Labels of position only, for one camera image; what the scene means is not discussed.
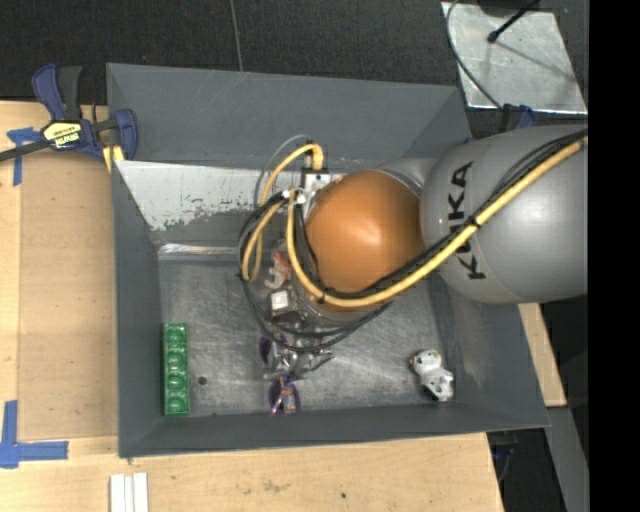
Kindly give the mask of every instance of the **kuka logo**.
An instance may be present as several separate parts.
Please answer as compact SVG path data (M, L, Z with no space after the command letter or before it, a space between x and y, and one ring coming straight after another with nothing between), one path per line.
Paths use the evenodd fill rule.
M449 211L449 232L453 232L458 229L458 227L464 223L466 218L464 213L464 191L467 186L467 172L471 169L472 165L473 162L463 165L454 171L451 176L451 184L454 187L457 187L454 193L457 192L458 194L457 197L453 197L453 195L449 194L448 198L448 203L451 207L451 210ZM458 261L460 264L469 271L467 274L469 279L487 278L483 272L478 272L478 260L476 260L476 257L473 255L471 250L471 241L467 240L464 245L460 246L456 250L456 254L458 255Z

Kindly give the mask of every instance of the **black cable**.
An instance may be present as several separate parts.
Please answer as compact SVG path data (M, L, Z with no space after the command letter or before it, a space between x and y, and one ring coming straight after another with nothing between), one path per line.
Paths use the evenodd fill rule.
M552 141L549 141L542 146L539 146L532 151L529 151L524 157L519 159L516 163L514 163L506 172L506 176L511 176L511 178L506 179L502 178L499 182L498 186L494 190L494 192L489 196L489 198L478 207L471 215L469 215L463 223L458 225L456 229L451 231L449 234L445 235L443 238L438 240L434 245L429 247L426 251L422 252L408 263L395 270L391 274L388 274L385 277L382 277L372 285L368 286L364 290L355 293L346 293L346 292L338 292L337 290L327 290L327 292L331 293L334 297L338 297L341 299L361 299L366 298L375 293L381 292L392 286L395 282L404 279L408 274L413 273L416 269L422 267L427 261L432 259L438 252L440 252L444 247L446 247L458 234L462 232L463 229L466 229L468 226L472 225L475 217L482 212L489 204L491 204L498 196L502 194L504 190L511 187L515 182L522 179L532 168L536 167L540 162L546 160L551 155L557 153L562 148L568 146L569 144L580 140L588 133L588 129L580 130L578 132L571 133L569 135L564 135L562 137L558 137ZM541 148L546 148L542 153L540 152ZM323 285L316 281L313 282L316 287L323 289Z
M494 99L494 97L491 96L491 94L487 92L487 90L482 86L482 84L480 84L480 82L478 82L478 80L476 80L476 78L473 76L473 73L471 73L471 71L469 71L469 68L465 66L464 62L462 62L462 58L456 51L455 44L453 43L453 39L451 37L451 31L450 31L449 25L451 23L450 22L451 13L453 12L453 9L455 8L455 6L458 5L459 3L460 3L460 0L455 0L451 4L451 7L449 7L449 10L447 11L447 16L445 19L445 28L447 31L447 39L449 40L449 47L451 48L451 51L453 52L453 56L455 57L456 61L458 62L462 70L465 72L465 74L469 77L469 80L471 80L474 83L474 85L480 90L480 92L484 94L487 97L487 99L496 106L498 110L502 111L504 107L500 105L500 103L498 103L498 101Z
M240 36L238 34L238 21L236 20L236 9L233 4L233 0L229 0L229 7L231 7L231 22L233 23L233 35L236 40L236 54L238 56L238 69L244 71L242 66L242 53L240 52Z
M384 306L379 307L373 310L372 312L368 313L367 315L360 318L359 320L342 327L336 327L330 330L325 330L320 332L317 332L317 331L309 332L309 331L304 331L300 329L292 329L285 325L278 324L277 322L269 322L272 324L272 325L269 325L269 323L265 320L265 318L267 317L267 314L260 307L260 305L258 304L258 301L253 296L251 289L249 287L249 284L244 282L242 279L240 279L240 281L242 283L245 295L247 296L249 305L251 306L251 311L254 314L254 317L256 318L256 320L258 321L260 327L264 331L264 334L268 335L269 339L271 339L274 343L277 343L278 345L281 345L294 352L299 352L299 353L317 352L318 350L329 348L335 345L336 343L339 343L340 341L344 340L345 338L353 334L356 330L358 330L363 325L367 324L374 318L377 318L378 316L380 316L389 307L389 304L385 304ZM295 345L291 345L279 339L273 333L274 330L291 334L292 336L295 336L298 338L323 339L331 336L335 336L335 338L324 343L316 343L315 345L312 345L309 347L297 347Z
M493 32L491 32L488 36L487 36L487 41L489 43L495 43L498 38L500 37L500 34L502 34L505 30L507 30L511 25L513 25L516 21L518 21L522 16L524 16L527 11L529 11L535 4L539 4L540 0L533 0L532 2L530 2L529 4L527 4L526 6L524 6L522 9L520 9L516 14L514 14L513 16L511 16L511 18L509 18L505 23L503 23L499 28L497 28L496 30L494 30Z

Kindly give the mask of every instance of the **white toy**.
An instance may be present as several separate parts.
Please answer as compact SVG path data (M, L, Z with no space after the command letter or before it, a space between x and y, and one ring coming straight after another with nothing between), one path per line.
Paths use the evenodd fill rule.
M446 402L453 397L453 374L442 367L442 354L435 349L418 352L409 367L420 376L420 384L435 400Z

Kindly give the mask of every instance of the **small white object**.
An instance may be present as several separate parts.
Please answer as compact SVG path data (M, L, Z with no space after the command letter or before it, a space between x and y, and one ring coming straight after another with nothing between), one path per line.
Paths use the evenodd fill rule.
M289 294L287 290L279 290L271 294L271 310L282 311L289 307Z
M438 401L446 402L453 397L453 374L442 367L442 354L438 350L418 352L409 361L409 366L420 376L420 384Z
M111 475L109 479L110 512L149 512L149 489L146 473L125 476Z

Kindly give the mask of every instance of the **yellow cable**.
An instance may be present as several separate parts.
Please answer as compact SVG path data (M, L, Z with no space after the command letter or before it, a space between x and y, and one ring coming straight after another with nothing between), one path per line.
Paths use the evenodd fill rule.
M264 217L262 217L262 219L260 220L260 223L258 224L258 226L256 227L255 231L251 234L251 238L249 238L249 243L247 244L247 249L244 252L244 256L242 258L242 279L244 279L247 282L251 282L254 281L256 277L258 277L258 272L255 270L255 265L254 265L254 272L252 275L249 275L249 261L251 260L251 252L253 251L253 247L254 245L259 244L259 246L262 245L262 231L265 228L265 226L269 223L269 221L271 220L271 217L273 217L275 215L275 213L278 211L278 209L286 202L285 199L283 199L282 201L278 201L276 204L274 204L271 208L269 208L269 210L267 210L267 213L265 214ZM256 250L256 259L262 258L262 248L260 247L259 250Z
M280 174L282 169L284 169L287 165L293 162L300 155L307 153L308 151L311 151L313 153L311 168L314 171L319 171L320 169L322 169L322 162L324 160L324 156L322 154L322 148L320 147L320 145L310 143L310 144L305 144L302 147L299 147L298 149L293 151L288 157L286 157L282 162L280 162L280 165L278 165L278 167L276 167L274 171L271 173L271 176L269 176L269 179L267 180L267 184L264 186L264 189L262 191L262 199L260 200L260 204L258 206L262 206L267 200L267 196L269 195L269 190L273 186L273 183L276 181L276 178L278 177L278 174Z
M291 262L291 266L296 274L296 277L299 279L300 284L302 284L303 288L311 293L316 300L322 299L323 302L327 304L332 304L334 306L339 306L343 308L358 308L364 306L371 306L374 304L382 303L395 295L402 293L409 287L415 285L418 281L429 275L433 270L435 270L440 264L442 264L449 256L451 256L459 247L464 245L471 236L478 231L479 226L485 224L493 215L495 215L498 211L500 211L504 206L506 206L511 200L513 200L520 192L522 192L526 187L531 185L535 180L537 180L540 176L545 174L547 171L560 164L570 156L574 155L578 151L580 151L583 147L588 144L588 137L584 137L582 140L574 142L569 146L566 146L558 153L553 156L547 158L544 162L536 166L530 172L528 172L521 180L515 183L512 187L507 189L505 192L500 194L500 196L493 201L489 206L487 206L482 212L480 212L476 216L477 225L469 225L465 227L460 233L458 233L452 240L449 242L438 254L436 254L433 258L427 261L422 267L416 270L414 273L410 274L406 278L394 283L392 286L378 293L374 293L369 295L368 297L362 297L358 299L342 299L339 297L335 297L333 295L325 294L324 290L319 289L304 273L300 265L300 261L298 260L298 255L295 251L295 245L293 241L294 236L294 205L293 201L295 201L295 194L292 192L289 197L289 212L287 217L287 252L289 253L289 260Z
M269 195L269 190L271 190L273 183L276 181L276 178L282 172L282 170L291 162L293 162L296 158L298 158L300 155L303 155L304 153L307 153L309 151L312 152L311 168L314 171L319 171L320 169L322 169L324 155L322 153L322 147L319 144L309 143L299 147L298 149L293 151L291 154L289 154L289 156L287 156L282 162L280 162L280 165L278 165L278 167L276 167L273 170L273 172L271 173L271 176L269 176L269 179L267 180L267 184L264 186L264 189L262 191L262 198L260 199L260 204L258 206L262 206L265 203L265 201L267 200L267 196ZM257 241L255 242L256 243L256 259L253 262L253 271L251 272L251 275L249 275L249 272L247 270L246 277L245 277L244 270L242 274L245 281L248 281L248 282L252 282L256 279L256 277L258 277L258 272L260 272L260 265L262 263L262 246L263 246L262 229L256 230L254 234L256 235ZM247 250L247 252L245 253L245 256L247 254L251 254L251 251Z

